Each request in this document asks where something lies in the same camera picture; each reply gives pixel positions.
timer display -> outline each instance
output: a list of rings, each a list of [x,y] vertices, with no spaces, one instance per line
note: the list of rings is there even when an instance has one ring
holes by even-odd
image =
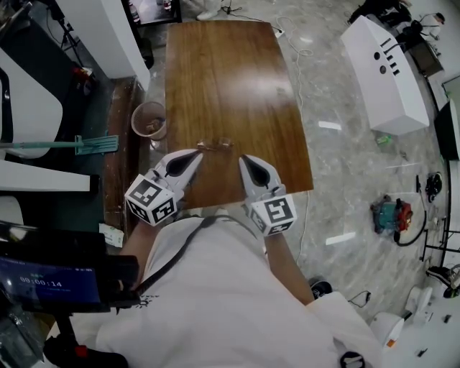
[[[100,302],[93,268],[37,264],[0,257],[0,285],[11,296],[34,302]]]

marble floor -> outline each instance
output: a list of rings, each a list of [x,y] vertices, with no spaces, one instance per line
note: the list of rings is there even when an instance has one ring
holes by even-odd
[[[182,4],[185,21],[192,21],[202,9],[197,1],[182,0]],[[379,311],[401,313],[411,287],[423,281],[425,267],[418,259],[423,236],[409,247],[398,247],[389,236],[377,236],[370,203],[383,193],[411,203],[413,223],[402,238],[409,240],[423,222],[415,176],[420,176],[424,186],[428,173],[441,171],[444,177],[446,173],[433,125],[393,137],[386,144],[377,144],[382,134],[369,129],[362,95],[340,40],[346,20],[358,4],[356,0],[233,0],[232,8],[242,7],[235,14],[262,19],[285,30],[278,42],[298,92],[315,187],[309,193],[294,195],[299,219],[285,233],[288,244],[306,277],[322,275],[347,298],[370,291],[371,300],[358,309],[369,320]],[[242,20],[222,11],[217,19]],[[165,102],[166,29],[144,30],[155,55],[147,100],[161,103]],[[295,49],[313,54],[299,56]],[[433,121],[435,109],[428,87],[421,75],[416,76]],[[340,124],[341,130],[321,128],[319,121]],[[239,203],[227,208],[231,215],[244,218]],[[434,204],[427,204],[427,211],[429,220],[445,216],[445,190]],[[326,245],[327,238],[347,233],[354,233],[354,237]]]

shoe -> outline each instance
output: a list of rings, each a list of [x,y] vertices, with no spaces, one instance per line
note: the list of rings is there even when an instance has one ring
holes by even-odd
[[[204,11],[196,17],[196,20],[208,20],[214,18],[217,15],[218,11]]]

paper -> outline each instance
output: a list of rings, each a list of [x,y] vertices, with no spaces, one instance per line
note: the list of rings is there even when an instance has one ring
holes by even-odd
[[[123,246],[124,232],[113,226],[99,224],[99,232],[106,237],[106,244],[121,248]]]
[[[333,236],[331,238],[326,239],[326,245],[332,245],[336,243],[346,242],[347,240],[353,239],[356,236],[355,232],[346,233],[343,235]]]
[[[318,125],[320,128],[342,130],[342,127],[340,126],[340,124],[330,123],[328,121],[318,121]]]

green mop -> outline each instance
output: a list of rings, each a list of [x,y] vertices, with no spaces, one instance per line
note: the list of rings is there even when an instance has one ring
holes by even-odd
[[[75,135],[74,142],[21,142],[21,143],[0,143],[0,149],[5,148],[75,148],[75,155],[92,155],[94,153],[118,151],[118,136],[81,139]]]

